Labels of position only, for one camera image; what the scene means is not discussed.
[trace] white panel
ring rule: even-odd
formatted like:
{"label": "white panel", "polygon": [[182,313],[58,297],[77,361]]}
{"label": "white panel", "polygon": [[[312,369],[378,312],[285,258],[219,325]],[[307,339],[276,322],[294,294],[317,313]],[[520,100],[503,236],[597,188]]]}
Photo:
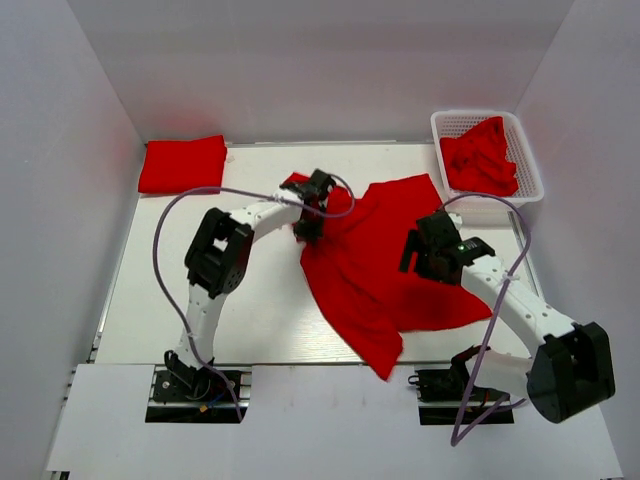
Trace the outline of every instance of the white panel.
{"label": "white panel", "polygon": [[597,407],[561,425],[524,408],[454,449],[450,426],[420,426],[411,372],[385,383],[363,367],[255,367],[241,425],[180,425],[144,423],[153,367],[81,365],[48,468],[158,480],[620,475]]}
{"label": "white panel", "polygon": [[572,0],[70,0],[146,139],[422,139],[511,111]]}
{"label": "white panel", "polygon": [[625,478],[640,478],[639,25],[636,0],[577,0],[518,108],[546,190],[534,262],[550,302],[610,335],[602,410]]}
{"label": "white panel", "polygon": [[[271,193],[291,172],[322,168],[343,176],[361,196],[371,182],[428,172],[441,191],[433,146],[323,145],[236,147],[229,150],[224,184]],[[156,285],[151,244],[160,214],[170,197],[138,202],[127,248],[98,351],[102,363],[162,363],[174,348],[181,324]],[[187,304],[184,255],[204,213],[212,207],[234,209],[251,199],[222,194],[187,198],[172,211],[160,241],[160,268],[171,292]],[[505,262],[519,254],[511,227],[463,227],[463,236],[480,236]],[[254,245],[247,275],[229,296],[216,332],[216,362],[231,364],[358,362],[360,358],[323,318],[300,267],[302,245],[289,228]],[[401,252],[397,252],[398,262]],[[441,361],[479,343],[486,322],[440,332],[404,334],[403,361]],[[502,322],[492,346],[526,355],[518,338]]]}
{"label": "white panel", "polygon": [[2,2],[0,65],[0,465],[38,478],[89,354],[142,145],[66,2]]}

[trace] wire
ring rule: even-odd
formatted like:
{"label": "wire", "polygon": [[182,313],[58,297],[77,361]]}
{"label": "wire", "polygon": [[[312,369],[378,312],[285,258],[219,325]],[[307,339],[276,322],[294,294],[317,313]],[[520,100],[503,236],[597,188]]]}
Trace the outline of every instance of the wire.
{"label": "wire", "polygon": [[197,398],[194,397],[189,397],[188,395],[185,395],[186,398],[188,398],[189,400],[193,400],[193,401],[198,401],[198,400],[202,400],[207,393],[209,393],[209,389],[211,388],[211,379],[209,379],[209,384],[207,385],[207,388],[205,389],[204,393],[202,395],[200,395]]}
{"label": "wire", "polygon": [[207,403],[207,408],[212,408],[216,403],[218,403],[218,401],[224,397],[224,392],[222,392],[220,395],[218,395],[216,398],[214,398],[213,400],[211,400],[209,403]]}
{"label": "wire", "polygon": [[238,397],[236,396],[236,392],[233,390],[233,386],[231,385],[231,382],[229,381],[227,376],[221,370],[218,370],[214,366],[209,365],[200,356],[200,353],[198,353],[198,350],[196,349],[195,342],[193,341],[192,330],[191,330],[191,326],[189,325],[189,322],[187,321],[187,317],[184,314],[184,312],[182,311],[182,309],[180,308],[180,306],[178,305],[178,303],[175,301],[173,296],[171,295],[171,292],[169,292],[169,289],[167,288],[166,284],[164,283],[164,280],[162,279],[162,274],[160,273],[160,265],[159,265],[159,262],[158,262],[158,245],[160,243],[160,233],[162,232],[162,227],[164,225],[165,220],[167,219],[167,215],[169,215],[169,212],[171,211],[171,209],[180,200],[182,200],[183,198],[185,198],[185,197],[187,197],[189,195],[194,195],[194,194],[197,194],[197,193],[199,193],[199,194],[205,194],[205,193],[211,194],[211,193],[218,193],[218,192],[234,193],[236,195],[244,195],[246,197],[259,198],[261,200],[267,200],[267,201],[271,201],[271,202],[277,202],[277,203],[283,203],[283,204],[286,204],[286,205],[297,206],[297,207],[300,207],[300,208],[302,208],[304,210],[307,210],[309,212],[312,212],[312,213],[314,213],[314,214],[316,214],[316,215],[318,215],[320,217],[324,217],[324,218],[346,217],[351,212],[353,212],[353,209],[356,206],[356,197],[354,196],[353,190],[351,190],[351,187],[349,186],[349,184],[342,177],[340,177],[338,175],[335,175],[335,174],[332,174],[332,173],[329,173],[328,175],[330,175],[331,177],[333,177],[336,180],[338,180],[344,186],[344,188],[349,192],[349,197],[351,198],[351,206],[345,212],[342,212],[342,213],[326,213],[326,212],[323,212],[321,210],[318,210],[317,208],[313,208],[313,207],[311,207],[309,205],[305,205],[302,202],[296,202],[294,200],[286,200],[286,199],[283,199],[283,198],[276,198],[276,197],[274,197],[272,195],[264,195],[262,193],[249,192],[249,191],[246,191],[246,190],[240,190],[240,189],[236,189],[236,188],[229,188],[229,187],[198,187],[198,188],[192,188],[191,190],[187,190],[186,192],[183,192],[180,195],[177,195],[175,198],[173,198],[169,202],[169,204],[165,207],[165,209],[162,211],[162,214],[160,215],[160,218],[158,219],[158,225],[156,226],[156,231],[155,231],[155,233],[153,235],[153,247],[152,247],[152,250],[151,250],[151,257],[152,257],[152,261],[153,261],[153,273],[154,273],[154,275],[156,277],[156,281],[158,282],[158,286],[160,287],[160,290],[162,290],[162,293],[164,293],[164,296],[169,301],[169,303],[171,304],[173,309],[178,314],[178,317],[180,317],[180,321],[182,322],[182,326],[184,327],[185,331],[187,332],[187,339],[189,340],[189,346],[191,347],[191,352],[193,353],[193,356],[195,357],[195,359],[204,368],[209,370],[214,375],[217,375],[218,377],[220,377],[220,379],[222,379],[222,381],[224,382],[225,386],[229,390],[229,393],[231,394],[231,399],[233,400],[233,404],[234,404],[235,409],[236,409],[236,413],[238,414],[238,420],[239,421],[242,421],[242,411],[240,410],[240,404],[238,403]]}
{"label": "wire", "polygon": [[480,345],[480,350],[478,351],[476,362],[473,366],[473,369],[471,370],[471,373],[469,374],[469,381],[467,382],[467,386],[464,390],[464,394],[462,395],[462,403],[458,408],[458,413],[456,415],[456,422],[453,425],[453,432],[451,433],[452,447],[457,446],[460,443],[460,441],[469,434],[471,430],[473,430],[479,423],[481,423],[485,418],[487,418],[492,413],[508,412],[509,410],[512,410],[514,408],[521,406],[526,401],[525,399],[521,399],[518,402],[514,403],[513,405],[500,407],[500,405],[509,398],[508,395],[503,395],[491,407],[489,407],[480,416],[478,416],[469,425],[467,425],[467,427],[462,431],[462,433],[460,433],[460,426],[462,425],[464,412],[469,403],[469,398],[471,397],[473,385],[476,381],[476,378],[478,377],[478,372],[480,371],[480,365],[482,364],[482,359],[484,358],[484,354],[487,351],[487,347],[489,346],[489,340],[491,339],[491,334],[493,333],[493,329],[495,328],[496,323],[498,321],[498,314],[500,313],[500,308],[502,307],[502,303],[504,302],[504,298],[507,294],[507,289],[509,288],[509,284],[511,283],[511,277],[516,272],[516,270],[518,269],[518,267],[526,257],[527,252],[529,251],[529,248],[531,247],[531,230],[529,229],[529,225],[525,221],[522,214],[518,211],[516,206],[502,197],[497,197],[489,193],[462,193],[457,197],[453,197],[447,200],[445,203],[442,204],[440,208],[444,210],[445,207],[460,200],[461,198],[466,198],[466,197],[492,198],[508,206],[513,211],[513,213],[515,213],[518,216],[518,219],[520,220],[520,224],[522,225],[522,231],[525,237],[525,242],[524,242],[524,247],[522,248],[522,252],[520,252],[520,255],[518,255],[518,258],[516,258],[516,260],[513,262],[513,265],[511,265],[511,268],[509,269],[509,271],[507,272],[507,275],[505,276],[504,283],[502,284],[502,288],[498,293],[498,298],[496,299],[496,303],[493,307],[493,315],[491,315],[491,319],[489,320],[489,325],[487,325],[487,331],[485,332],[484,338],[482,339],[482,344]]}

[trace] red t-shirt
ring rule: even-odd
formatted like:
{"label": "red t-shirt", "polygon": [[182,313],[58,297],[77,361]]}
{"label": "red t-shirt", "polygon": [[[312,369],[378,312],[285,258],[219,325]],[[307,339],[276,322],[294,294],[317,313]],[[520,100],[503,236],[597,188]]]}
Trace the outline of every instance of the red t-shirt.
{"label": "red t-shirt", "polygon": [[[323,238],[302,252],[300,264],[322,314],[385,380],[402,353],[399,332],[456,328],[491,314],[462,287],[398,270],[409,230],[441,203],[428,175],[372,184],[352,214],[326,219]],[[348,193],[334,189],[328,211],[349,205]]]}
{"label": "red t-shirt", "polygon": [[507,160],[502,117],[491,117],[459,138],[440,139],[451,188],[508,197],[518,191],[516,164]]}

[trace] white table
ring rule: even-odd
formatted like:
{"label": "white table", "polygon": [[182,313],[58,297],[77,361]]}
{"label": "white table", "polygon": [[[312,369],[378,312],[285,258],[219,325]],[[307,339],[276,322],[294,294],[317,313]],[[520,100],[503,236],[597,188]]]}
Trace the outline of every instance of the white table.
{"label": "white table", "polygon": [[47,462],[73,479],[568,479],[621,476],[600,408],[555,425],[532,406],[481,425],[420,426],[411,366],[256,366],[240,425],[145,423],[152,365],[80,365]]}
{"label": "white table", "polygon": [[[342,144],[256,145],[229,149],[225,186],[272,193],[291,172],[314,168],[343,176],[361,196],[372,182],[429,173],[442,192],[432,145]],[[174,348],[181,324],[158,288],[151,269],[151,243],[160,213],[171,197],[142,197],[138,201],[102,332],[96,363],[162,363]],[[165,281],[186,304],[184,255],[203,214],[214,206],[232,209],[252,200],[221,194],[191,197],[179,203],[165,223],[160,266]],[[492,245],[506,263],[519,253],[507,215],[502,226],[470,228]],[[258,242],[247,275],[230,295],[216,333],[214,352],[220,364],[295,364],[360,362],[320,314],[299,265],[301,245],[287,228]],[[526,279],[523,270],[521,276]],[[486,322],[440,332],[403,334],[401,361],[446,361],[477,344]],[[502,322],[491,342],[494,349],[526,355],[519,339]]]}

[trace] red cloth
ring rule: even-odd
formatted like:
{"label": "red cloth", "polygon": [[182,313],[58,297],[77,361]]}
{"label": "red cloth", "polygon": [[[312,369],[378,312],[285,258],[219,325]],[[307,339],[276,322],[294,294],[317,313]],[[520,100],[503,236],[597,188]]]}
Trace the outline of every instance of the red cloth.
{"label": "red cloth", "polygon": [[488,118],[459,138],[440,139],[440,149],[451,188],[501,197],[518,190],[502,117]]}
{"label": "red cloth", "polygon": [[138,191],[177,194],[196,187],[219,187],[226,158],[222,135],[191,141],[151,141]]}
{"label": "red cloth", "polygon": [[[348,193],[335,188],[328,211],[349,205]],[[461,287],[398,271],[409,230],[440,205],[428,175],[372,184],[352,214],[326,219],[324,236],[302,252],[300,264],[322,314],[385,380],[402,353],[398,332],[456,328],[491,314]]]}

